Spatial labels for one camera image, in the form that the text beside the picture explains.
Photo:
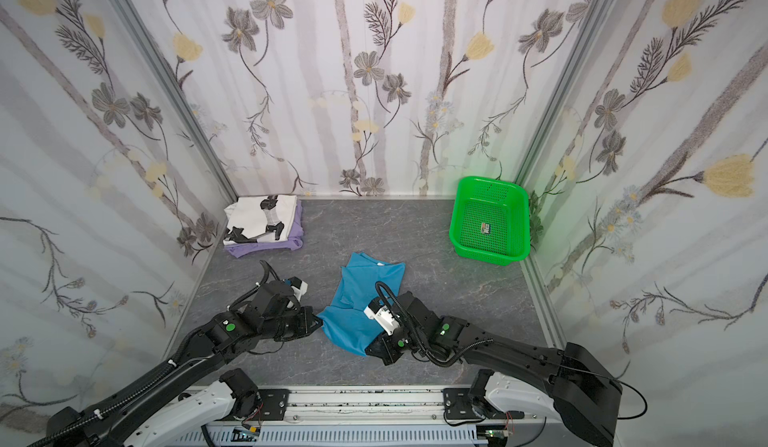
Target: folded purple cloth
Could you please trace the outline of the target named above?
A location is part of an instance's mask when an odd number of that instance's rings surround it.
[[[288,240],[283,242],[269,242],[269,243],[235,243],[232,245],[225,245],[224,249],[234,255],[235,257],[242,257],[243,255],[257,250],[272,250],[272,249],[300,249],[304,242],[301,240],[304,235],[304,230],[301,228],[301,200],[296,199],[296,215],[293,216],[293,225],[288,233]]]

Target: stack of folded clothes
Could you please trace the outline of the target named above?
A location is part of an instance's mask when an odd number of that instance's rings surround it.
[[[224,249],[235,257],[303,245],[301,200],[295,195],[245,196],[224,211],[228,219]]]

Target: blue cloth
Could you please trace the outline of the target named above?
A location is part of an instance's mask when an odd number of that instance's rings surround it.
[[[341,282],[331,305],[317,314],[330,341],[348,352],[365,356],[366,347],[384,332],[376,320],[363,313],[378,295],[376,281],[381,280],[398,295],[405,272],[405,263],[391,264],[365,253],[353,253],[346,267],[341,268]]]

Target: floral wallpaper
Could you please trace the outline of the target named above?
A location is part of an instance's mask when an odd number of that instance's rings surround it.
[[[566,337],[648,397],[622,445],[768,437],[767,2],[616,0],[524,185]]]
[[[240,194],[514,179],[592,0],[132,0]]]
[[[227,200],[108,0],[0,24],[0,436],[26,445],[157,364]]]

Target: folded clothes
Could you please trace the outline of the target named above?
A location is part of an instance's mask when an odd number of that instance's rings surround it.
[[[301,200],[296,199],[296,211],[293,214],[293,225],[291,226],[290,233],[285,241],[270,243],[233,243],[231,245],[225,245],[224,249],[238,258],[258,250],[300,249],[301,246],[304,245],[304,242],[301,239],[304,235],[304,230],[301,227],[301,210]]]
[[[224,245],[284,241],[293,225],[295,195],[244,196],[228,206]]]
[[[405,272],[405,263],[391,264],[353,253],[341,269],[341,282],[331,304],[317,314],[328,339],[348,352],[365,356],[366,347],[384,331],[363,312],[378,295],[376,282],[384,282],[397,295]]]

